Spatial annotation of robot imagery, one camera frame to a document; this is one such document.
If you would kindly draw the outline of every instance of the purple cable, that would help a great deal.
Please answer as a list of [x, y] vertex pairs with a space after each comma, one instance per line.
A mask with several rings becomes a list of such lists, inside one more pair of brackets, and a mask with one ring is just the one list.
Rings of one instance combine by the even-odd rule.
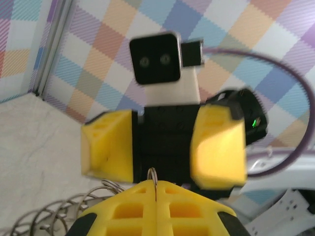
[[204, 48], [203, 53], [237, 55], [237, 56], [250, 57], [250, 58], [258, 59], [264, 62], [268, 62], [285, 70], [300, 83], [300, 85], [303, 87], [307, 95], [307, 98], [309, 100], [309, 106], [310, 106], [309, 122], [307, 124], [307, 128], [301, 142], [296, 147], [296, 149], [283, 162], [279, 163], [279, 165], [276, 165], [260, 173], [249, 174], [248, 177], [264, 177], [267, 175], [271, 175], [285, 169], [290, 164], [292, 164], [297, 158], [299, 158], [299, 156], [304, 151], [308, 149], [309, 142], [311, 141], [314, 131], [315, 131], [315, 95], [309, 83], [303, 78], [303, 76], [299, 75], [299, 73], [296, 72], [294, 69], [290, 68], [287, 65], [284, 65], [283, 62], [279, 62], [276, 59], [273, 59], [271, 57], [264, 56], [261, 54], [251, 53], [251, 52], [246, 52], [246, 51], [241, 51], [241, 50], [234, 50], [234, 49], [224, 49], [224, 48]]

